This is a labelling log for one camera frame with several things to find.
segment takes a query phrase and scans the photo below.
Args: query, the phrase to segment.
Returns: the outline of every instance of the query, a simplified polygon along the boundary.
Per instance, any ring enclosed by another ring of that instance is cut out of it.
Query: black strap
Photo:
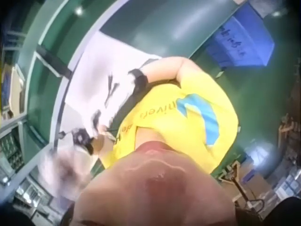
[[[145,90],[148,80],[145,74],[140,69],[133,69],[129,71],[135,77],[135,89],[133,94],[140,93],[141,91]]]

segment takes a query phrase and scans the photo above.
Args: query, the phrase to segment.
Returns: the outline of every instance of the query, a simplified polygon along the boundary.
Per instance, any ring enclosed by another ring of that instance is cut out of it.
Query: blue logo
[[[219,137],[219,126],[216,115],[210,104],[197,94],[189,94],[184,99],[177,99],[177,109],[187,117],[186,105],[194,106],[205,121],[206,145],[214,145]]]

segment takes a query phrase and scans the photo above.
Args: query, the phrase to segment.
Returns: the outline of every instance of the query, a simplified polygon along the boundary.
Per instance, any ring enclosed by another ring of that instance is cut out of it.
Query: blue bin
[[[220,67],[232,67],[266,66],[274,45],[262,19],[246,3],[209,38],[205,47]]]

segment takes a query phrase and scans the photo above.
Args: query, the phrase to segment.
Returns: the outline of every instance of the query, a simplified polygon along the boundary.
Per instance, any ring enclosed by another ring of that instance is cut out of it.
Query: neck
[[[148,141],[161,141],[165,143],[165,139],[157,131],[150,128],[138,127],[136,131],[135,149]]]

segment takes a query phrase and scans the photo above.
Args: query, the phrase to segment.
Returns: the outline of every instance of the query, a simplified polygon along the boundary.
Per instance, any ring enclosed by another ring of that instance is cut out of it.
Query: sleeve
[[[205,72],[183,76],[181,89],[187,94],[198,94],[212,105],[229,111],[234,108],[222,88]]]
[[[234,143],[238,132],[238,117],[222,88],[206,73],[184,76],[181,89],[187,94],[197,94],[209,104],[202,112],[205,121],[206,149],[217,165]]]

